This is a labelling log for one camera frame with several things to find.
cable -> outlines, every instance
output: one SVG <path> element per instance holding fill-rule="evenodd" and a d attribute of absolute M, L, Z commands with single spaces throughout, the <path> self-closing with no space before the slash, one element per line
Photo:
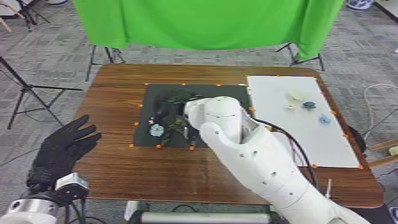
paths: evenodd
<path fill-rule="evenodd" d="M 102 224 L 107 224 L 107 222 L 105 222 L 100 218 L 97 218 L 97 217 L 86 216 L 86 220 L 88 220 L 88 219 L 93 219 L 93 220 L 97 220 Z M 68 224 L 74 224 L 77 221 L 79 221 L 79 218 L 74 219 L 72 222 L 70 222 Z"/>
<path fill-rule="evenodd" d="M 65 218 L 65 224 L 70 223 L 70 216 L 72 216 L 72 207 L 70 205 L 66 206 L 66 218 Z"/>
<path fill-rule="evenodd" d="M 33 149 L 31 151 L 27 151 L 20 156 L 17 156 L 8 162 L 0 163 L 0 167 L 6 166 L 17 159 L 20 159 L 24 156 L 27 156 L 34 151 L 38 151 L 40 149 Z"/>
<path fill-rule="evenodd" d="M 390 174 L 393 174 L 397 171 L 398 171 L 398 168 L 393 169 L 388 173 L 384 173 L 384 174 L 379 176 L 379 178 L 384 177 L 384 176 L 388 176 Z"/>
<path fill-rule="evenodd" d="M 289 133 L 289 131 L 278 126 L 274 125 L 271 122 L 260 120 L 255 118 L 255 120 L 267 124 L 269 126 L 273 126 L 274 129 L 278 129 L 280 131 L 283 131 L 285 135 L 289 136 L 289 138 L 292 139 L 292 141 L 296 142 L 296 145 L 299 147 L 299 150 L 301 150 L 301 153 L 303 153 L 303 157 L 304 157 L 304 161 L 306 161 L 306 164 L 308 164 L 308 171 L 310 171 L 310 176 L 312 176 L 312 181 L 313 181 L 313 185 L 315 185 L 315 188 L 319 189 L 320 185 L 319 185 L 319 179 L 317 179 L 317 176 L 315 176 L 315 169 L 313 169 L 313 164 L 310 163 L 310 159 L 308 159 L 308 154 L 306 154 L 306 151 L 303 149 L 303 146 L 301 146 L 301 143 L 297 142 L 296 140 L 296 137 L 292 136 L 292 134 Z"/>
<path fill-rule="evenodd" d="M 393 200 L 386 203 L 386 205 L 390 205 L 393 202 L 395 202 L 395 200 L 398 199 L 398 196 L 393 198 Z"/>
<path fill-rule="evenodd" d="M 372 129 L 365 132 L 363 136 L 374 131 L 374 129 L 377 128 L 377 126 L 384 123 L 384 121 L 390 119 L 390 117 L 393 116 L 395 112 L 398 111 L 398 109 L 395 109 L 390 113 L 390 115 L 386 116 L 386 118 L 381 120 L 381 122 L 374 125 Z"/>
<path fill-rule="evenodd" d="M 86 198 L 81 199 L 82 202 L 82 223 L 86 224 Z"/>
<path fill-rule="evenodd" d="M 177 210 L 178 210 L 182 207 L 189 207 L 189 208 L 193 209 L 194 212 L 200 212 L 198 209 L 196 209 L 191 205 L 187 205 L 187 204 L 178 205 L 178 207 L 173 209 L 173 212 L 177 212 Z"/>
<path fill-rule="evenodd" d="M 376 125 L 374 125 L 374 123 L 376 123 L 376 120 L 374 120 L 374 110 L 372 110 L 372 106 L 370 106 L 370 99 L 368 99 L 368 90 L 374 88 L 374 87 L 377 87 L 377 86 L 386 86 L 386 87 L 390 87 L 390 88 L 395 88 L 395 89 L 398 89 L 398 86 L 395 86 L 395 85 L 390 85 L 390 84 L 376 84 L 376 85 L 372 85 L 372 86 L 368 86 L 367 87 L 367 89 L 365 89 L 365 101 L 367 101 L 367 107 L 368 107 L 368 114 L 370 114 L 370 128 L 368 128 L 368 132 L 367 132 L 367 134 L 365 134 L 365 140 L 368 139 L 368 137 L 370 137 L 370 133 L 372 133 L 372 130 L 374 130 L 374 128 L 376 128 Z"/>
<path fill-rule="evenodd" d="M 79 207 L 77 207 L 75 203 L 72 203 L 72 208 L 75 210 L 75 213 L 77 213 L 77 217 L 79 218 L 75 220 L 72 220 L 70 223 L 74 223 L 79 220 L 79 223 L 82 224 L 82 214 L 81 214 Z"/>

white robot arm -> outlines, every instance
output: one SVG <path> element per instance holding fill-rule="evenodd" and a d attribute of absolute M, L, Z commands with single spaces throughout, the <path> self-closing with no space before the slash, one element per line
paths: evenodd
<path fill-rule="evenodd" d="M 187 103 L 185 116 L 235 178 L 292 224 L 370 224 L 322 195 L 267 126 L 232 97 Z"/>

white paper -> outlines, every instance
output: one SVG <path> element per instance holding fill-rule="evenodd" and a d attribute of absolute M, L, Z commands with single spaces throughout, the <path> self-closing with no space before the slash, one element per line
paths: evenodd
<path fill-rule="evenodd" d="M 360 168 L 358 156 L 315 78 L 249 76 L 248 81 L 257 118 L 290 132 L 303 145 L 312 164 L 319 167 Z M 303 107 L 308 101 L 317 103 L 317 109 L 312 111 Z M 331 119 L 331 124 L 320 122 L 322 115 Z M 278 136 L 292 152 L 290 142 L 283 137 Z"/>

small object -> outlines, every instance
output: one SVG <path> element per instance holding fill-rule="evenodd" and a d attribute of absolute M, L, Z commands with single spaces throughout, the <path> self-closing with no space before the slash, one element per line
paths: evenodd
<path fill-rule="evenodd" d="M 331 198 L 331 192 L 333 192 L 333 179 L 329 178 L 329 181 L 328 181 L 328 194 L 326 194 L 326 197 Z"/>
<path fill-rule="evenodd" d="M 289 104 L 287 109 L 289 110 L 296 110 L 296 105 L 294 104 Z"/>
<path fill-rule="evenodd" d="M 395 146 L 393 148 L 390 148 L 390 154 L 392 156 L 398 155 L 398 146 Z"/>
<path fill-rule="evenodd" d="M 152 117 L 152 119 L 148 121 L 150 124 L 155 124 L 155 121 L 153 120 L 155 120 L 155 117 Z"/>
<path fill-rule="evenodd" d="M 166 128 L 159 124 L 155 124 L 152 126 L 150 133 L 152 133 L 152 136 L 161 137 L 166 133 Z"/>
<path fill-rule="evenodd" d="M 306 94 L 303 93 L 301 90 L 294 89 L 290 92 L 289 92 L 289 97 L 299 101 L 299 102 L 304 102 L 306 100 Z"/>
<path fill-rule="evenodd" d="M 315 110 L 315 109 L 317 109 L 317 104 L 315 104 L 315 102 L 306 102 L 306 103 L 303 104 L 303 107 L 304 107 L 304 109 L 308 109 L 308 110 Z"/>
<path fill-rule="evenodd" d="M 320 123 L 322 124 L 331 124 L 333 123 L 333 120 L 329 119 L 326 114 L 320 115 Z"/>

green backdrop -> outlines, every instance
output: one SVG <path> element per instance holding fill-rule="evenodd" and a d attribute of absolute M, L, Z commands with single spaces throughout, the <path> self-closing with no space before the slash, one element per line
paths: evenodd
<path fill-rule="evenodd" d="M 294 42 L 317 56 L 344 0 L 75 0 L 90 41 L 194 50 Z"/>

